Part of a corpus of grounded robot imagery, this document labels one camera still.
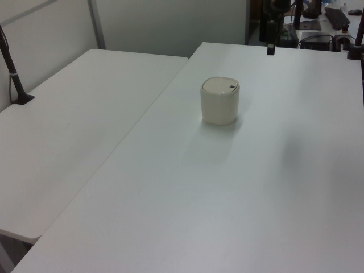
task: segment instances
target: electronic equipment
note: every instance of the electronic equipment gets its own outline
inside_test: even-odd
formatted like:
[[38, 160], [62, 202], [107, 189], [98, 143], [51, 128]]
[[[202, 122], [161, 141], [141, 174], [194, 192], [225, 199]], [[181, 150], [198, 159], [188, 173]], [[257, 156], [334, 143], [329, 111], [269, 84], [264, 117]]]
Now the electronic equipment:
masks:
[[343, 28], [343, 26], [347, 26], [350, 24], [350, 21], [342, 12], [342, 10], [326, 7], [325, 11], [326, 17], [329, 19], [335, 30], [340, 30]]
[[302, 33], [301, 49], [330, 51], [331, 37], [329, 34], [319, 33], [319, 35], [317, 35], [317, 32]]
[[292, 24], [285, 25], [280, 35], [278, 47], [297, 48], [298, 36]]
[[350, 10], [348, 12], [349, 15], [353, 15], [353, 16], [360, 16], [360, 15], [362, 15], [362, 13], [363, 12], [361, 10]]

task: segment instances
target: tabletop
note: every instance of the tabletop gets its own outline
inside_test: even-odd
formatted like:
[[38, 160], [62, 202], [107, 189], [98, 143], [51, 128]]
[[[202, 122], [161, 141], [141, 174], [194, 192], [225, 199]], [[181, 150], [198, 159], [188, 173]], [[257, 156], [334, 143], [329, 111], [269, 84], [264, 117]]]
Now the tabletop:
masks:
[[0, 114], [0, 234], [34, 243], [186, 63], [90, 50]]
[[[202, 121], [213, 76], [232, 125]], [[361, 85], [334, 52], [203, 43], [14, 272], [362, 272]]]

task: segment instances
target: white wall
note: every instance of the white wall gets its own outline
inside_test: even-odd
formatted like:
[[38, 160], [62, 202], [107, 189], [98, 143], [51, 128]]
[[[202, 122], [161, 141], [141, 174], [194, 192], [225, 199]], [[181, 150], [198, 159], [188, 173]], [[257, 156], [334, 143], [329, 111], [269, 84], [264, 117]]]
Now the white wall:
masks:
[[98, 0], [107, 49], [190, 57], [202, 42], [243, 44], [249, 0]]
[[[97, 48], [87, 0], [57, 0], [3, 30], [26, 92], [87, 50]], [[8, 85], [9, 72], [0, 55], [0, 111], [10, 104]]]

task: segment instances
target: container lid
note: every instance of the container lid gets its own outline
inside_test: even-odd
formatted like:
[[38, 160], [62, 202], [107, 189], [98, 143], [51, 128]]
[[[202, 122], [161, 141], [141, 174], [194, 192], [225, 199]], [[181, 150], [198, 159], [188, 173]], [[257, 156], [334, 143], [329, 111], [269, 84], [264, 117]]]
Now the container lid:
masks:
[[216, 96], [231, 96], [239, 90], [239, 82], [233, 78], [212, 77], [202, 85], [202, 90]]

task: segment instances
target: keyboard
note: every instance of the keyboard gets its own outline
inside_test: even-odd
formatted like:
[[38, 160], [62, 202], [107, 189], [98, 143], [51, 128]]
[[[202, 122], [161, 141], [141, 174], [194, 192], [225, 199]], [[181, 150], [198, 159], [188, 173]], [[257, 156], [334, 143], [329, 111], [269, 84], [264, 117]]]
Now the keyboard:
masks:
[[325, 14], [326, 17], [329, 19], [330, 23], [332, 24], [335, 30], [340, 30], [342, 29], [343, 26], [347, 26], [350, 24], [350, 21], [342, 12], [342, 10], [326, 7], [325, 11], [326, 11]]

